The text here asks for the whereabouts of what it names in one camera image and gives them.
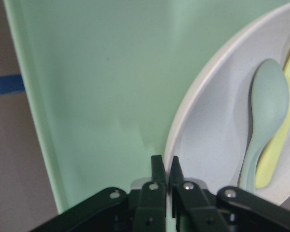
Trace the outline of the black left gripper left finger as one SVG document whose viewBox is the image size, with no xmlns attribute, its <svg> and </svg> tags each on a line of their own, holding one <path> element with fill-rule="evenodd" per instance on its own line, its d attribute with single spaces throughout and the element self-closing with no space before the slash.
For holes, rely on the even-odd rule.
<svg viewBox="0 0 290 232">
<path fill-rule="evenodd" d="M 162 157 L 151 157 L 151 178 L 130 193 L 109 187 L 34 229 L 35 232 L 164 232 L 166 177 Z"/>
</svg>

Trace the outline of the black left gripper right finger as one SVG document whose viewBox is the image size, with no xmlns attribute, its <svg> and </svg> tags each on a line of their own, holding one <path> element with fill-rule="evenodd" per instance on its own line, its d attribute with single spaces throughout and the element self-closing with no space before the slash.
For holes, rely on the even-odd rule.
<svg viewBox="0 0 290 232">
<path fill-rule="evenodd" d="M 226 186 L 214 195 L 204 182 L 184 178 L 177 156 L 169 194 L 179 232 L 290 232 L 289 210 L 238 187 Z"/>
</svg>

